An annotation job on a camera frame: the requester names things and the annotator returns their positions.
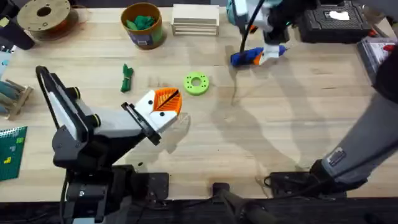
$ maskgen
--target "white wooden blocks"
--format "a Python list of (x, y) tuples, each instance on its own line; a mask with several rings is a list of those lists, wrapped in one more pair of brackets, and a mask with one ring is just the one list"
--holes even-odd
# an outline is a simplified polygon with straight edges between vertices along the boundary
[(174, 4), (171, 26), (173, 35), (218, 35), (219, 6)]

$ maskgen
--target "wooden table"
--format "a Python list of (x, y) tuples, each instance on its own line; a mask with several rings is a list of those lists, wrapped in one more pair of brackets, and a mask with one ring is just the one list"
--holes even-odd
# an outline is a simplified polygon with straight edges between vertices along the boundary
[[(119, 23), (122, 10), (90, 9), (90, 20), (67, 38), (13, 55), (3, 78), (35, 91), (16, 121), (0, 120), (2, 129), (29, 127), (19, 178), (0, 182), (0, 201), (60, 198), (64, 170), (52, 164), (55, 128), (37, 84), (37, 65), (78, 86), (87, 105), (112, 109), (150, 89), (182, 90), (189, 72), (208, 75), (204, 95), (182, 91), (185, 122), (170, 128), (159, 146), (144, 141), (118, 161), (139, 172), (168, 172), (170, 198), (206, 198), (212, 183), (221, 181), (242, 197), (266, 197), (269, 191), (259, 185), (265, 175), (307, 170), (334, 148), (374, 93), (353, 45), (303, 44), (291, 30), (290, 50), (277, 63), (233, 70), (228, 59), (241, 37), (225, 8), (219, 37), (174, 37), (171, 8), (161, 9), (168, 37), (154, 50), (134, 46)], [(246, 48), (262, 46), (261, 38), (251, 35)], [(119, 91), (124, 63), (135, 70), (132, 91), (125, 94)], [(349, 195), (398, 196), (397, 163), (397, 156), (390, 158)]]

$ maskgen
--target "blue and orange object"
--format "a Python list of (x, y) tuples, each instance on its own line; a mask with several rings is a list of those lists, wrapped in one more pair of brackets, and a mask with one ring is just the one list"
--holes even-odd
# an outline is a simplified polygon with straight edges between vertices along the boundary
[[(256, 47), (255, 49), (245, 50), (242, 53), (235, 53), (231, 55), (231, 65), (239, 67), (242, 65), (259, 65), (260, 59), (263, 56), (264, 48)], [(282, 56), (287, 51), (283, 45), (279, 45), (279, 56)]]

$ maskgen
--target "label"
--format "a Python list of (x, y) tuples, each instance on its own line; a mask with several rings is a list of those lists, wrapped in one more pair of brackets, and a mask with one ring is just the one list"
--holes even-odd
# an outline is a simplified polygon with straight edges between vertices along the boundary
[(327, 161), (329, 163), (329, 165), (331, 165), (332, 167), (334, 167), (335, 165), (337, 165), (342, 159), (344, 159), (344, 157), (346, 157), (347, 154), (345, 153), (345, 151), (341, 148), (341, 147), (337, 147), (331, 154), (330, 156), (327, 158)]
[(127, 32), (130, 36), (130, 39), (137, 45), (152, 45), (154, 42), (152, 41), (152, 37), (150, 35), (137, 35), (132, 32)]
[(371, 49), (373, 51), (374, 56), (376, 57), (377, 62), (379, 65), (383, 63), (383, 61), (388, 57), (390, 52), (384, 50), (384, 46), (386, 45), (395, 45), (396, 43), (389, 42), (389, 43), (370, 43)]
[(324, 11), (323, 13), (327, 19), (336, 19), (340, 21), (349, 20), (349, 14), (347, 11)]

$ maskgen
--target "cylindrical container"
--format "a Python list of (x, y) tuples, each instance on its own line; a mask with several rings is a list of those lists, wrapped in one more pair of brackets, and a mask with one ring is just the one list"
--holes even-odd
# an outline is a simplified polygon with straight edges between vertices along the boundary
[(19, 7), (12, 0), (1, 0), (0, 14), (14, 18), (19, 12)]
[(4, 18), (8, 19), (8, 23), (0, 26), (0, 36), (10, 41), (20, 49), (31, 49), (35, 42), (24, 32), (23, 28), (16, 24), (8, 16), (0, 15), (0, 21)]
[[(126, 21), (134, 22), (137, 16), (151, 16), (155, 23), (148, 29), (132, 30), (126, 25)], [(121, 16), (123, 27), (130, 36), (130, 39), (142, 49), (154, 49), (164, 40), (162, 30), (162, 16), (159, 9), (151, 3), (141, 2), (133, 4), (125, 9)]]

